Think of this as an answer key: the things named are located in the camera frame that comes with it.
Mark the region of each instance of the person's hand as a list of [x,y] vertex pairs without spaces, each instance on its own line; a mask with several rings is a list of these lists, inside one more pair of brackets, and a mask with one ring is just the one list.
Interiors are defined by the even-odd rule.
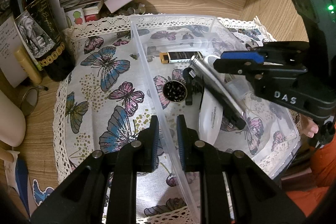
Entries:
[[312,138],[319,131],[319,127],[313,120],[307,116],[301,115],[301,133]]

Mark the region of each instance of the wine bottle label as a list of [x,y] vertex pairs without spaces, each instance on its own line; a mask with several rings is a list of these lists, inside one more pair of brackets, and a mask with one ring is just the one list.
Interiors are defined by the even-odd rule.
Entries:
[[[16,18],[15,22],[35,58],[41,60],[41,57],[48,53],[42,61],[49,61],[48,57],[50,56],[55,60],[61,53],[57,52],[55,55],[53,52],[49,52],[55,45],[62,42],[62,37],[51,15],[47,0],[35,0],[27,5],[26,10]],[[39,61],[39,64],[46,66],[50,62]]]

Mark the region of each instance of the butterfly tablecloth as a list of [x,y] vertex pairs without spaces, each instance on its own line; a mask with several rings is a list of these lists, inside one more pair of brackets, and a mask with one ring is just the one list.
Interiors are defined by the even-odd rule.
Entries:
[[[273,41],[258,19],[251,22],[222,18],[219,20],[248,50]],[[201,25],[179,24],[176,28],[162,28],[162,31],[154,33],[142,29],[139,35],[172,41],[201,37],[204,32],[206,29]],[[65,34],[75,54],[76,67],[60,83],[54,109],[54,147],[59,182],[94,150],[113,152],[135,140],[139,131],[149,126],[154,112],[136,46],[130,39],[128,17],[105,18],[86,25],[77,25],[65,30]],[[220,54],[225,47],[230,47],[223,41],[213,41],[213,45],[213,54]],[[154,64],[159,62],[158,57],[159,51],[155,47],[148,47],[147,61]],[[181,72],[176,67],[169,75],[158,75],[156,80],[178,79],[181,78]],[[251,95],[250,100],[258,101],[259,98]],[[185,107],[184,102],[174,107],[179,113]],[[276,116],[281,115],[276,105],[270,108]],[[260,133],[263,125],[258,122],[253,120],[251,125]],[[227,131],[225,122],[221,130]],[[281,133],[274,134],[273,145],[283,141]],[[179,209],[177,218],[180,220],[189,219],[190,214],[185,208],[186,204],[163,146],[164,144],[159,143],[156,170],[150,174],[137,175],[136,211],[137,218],[155,216],[162,223],[172,223],[169,212],[176,214]],[[197,174],[189,174],[187,180],[193,185],[192,191],[199,191]],[[162,213],[166,213],[166,220],[161,217]]]

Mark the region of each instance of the wooden stick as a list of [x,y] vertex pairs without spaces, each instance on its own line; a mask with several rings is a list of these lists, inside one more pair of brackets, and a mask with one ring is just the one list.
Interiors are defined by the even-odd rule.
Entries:
[[14,162],[14,156],[12,153],[0,148],[0,159],[1,160],[6,160],[9,162]]

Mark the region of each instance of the white bottle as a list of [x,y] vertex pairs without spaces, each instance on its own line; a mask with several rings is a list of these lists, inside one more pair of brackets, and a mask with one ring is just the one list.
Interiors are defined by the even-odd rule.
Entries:
[[25,116],[0,90],[0,140],[16,147],[22,143],[25,133]]

